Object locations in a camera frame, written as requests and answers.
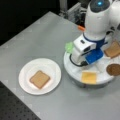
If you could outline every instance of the small plate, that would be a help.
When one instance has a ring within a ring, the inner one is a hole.
[[[37,72],[43,71],[50,76],[49,82],[42,88],[38,89],[30,82],[30,78]],[[50,59],[40,58],[27,63],[19,74],[19,84],[21,88],[29,94],[42,95],[52,91],[61,80],[61,70],[57,63]]]

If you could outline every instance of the white robot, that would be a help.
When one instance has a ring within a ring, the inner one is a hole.
[[[64,66],[69,75],[80,81],[84,70],[96,71],[95,63],[104,57],[103,50],[111,45],[117,29],[120,29],[120,1],[91,0],[86,13],[85,31],[74,40],[72,54],[64,55]],[[105,71],[98,76],[98,84],[113,79]]]

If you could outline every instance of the brown food item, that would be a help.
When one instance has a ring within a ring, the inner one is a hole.
[[[110,64],[106,68],[109,75],[118,76],[120,75],[120,65],[119,64]]]
[[[107,57],[117,57],[118,55],[120,55],[120,44],[117,41],[113,41],[112,45],[104,52]]]
[[[31,77],[30,82],[41,89],[49,80],[50,77],[47,74],[43,73],[42,71],[38,71],[34,76]]]

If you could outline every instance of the food item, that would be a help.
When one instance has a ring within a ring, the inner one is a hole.
[[[50,77],[47,74],[43,73],[42,71],[38,71],[34,76],[31,77],[30,82],[41,89],[49,80]]]
[[[112,45],[104,52],[107,57],[117,57],[118,55],[120,55],[120,44],[117,41],[113,41]]]
[[[85,84],[96,84],[97,74],[95,72],[82,72],[82,82]]]
[[[109,75],[118,76],[120,75],[120,65],[119,64],[110,64],[107,66],[106,71]]]

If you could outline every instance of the toast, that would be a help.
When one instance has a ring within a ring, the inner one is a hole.
[[[50,80],[50,77],[43,73],[42,71],[36,72],[34,76],[31,77],[30,82],[33,83],[37,88],[41,89]]]
[[[113,41],[112,45],[107,48],[104,53],[107,57],[117,57],[118,55],[120,55],[120,44],[117,41]]]

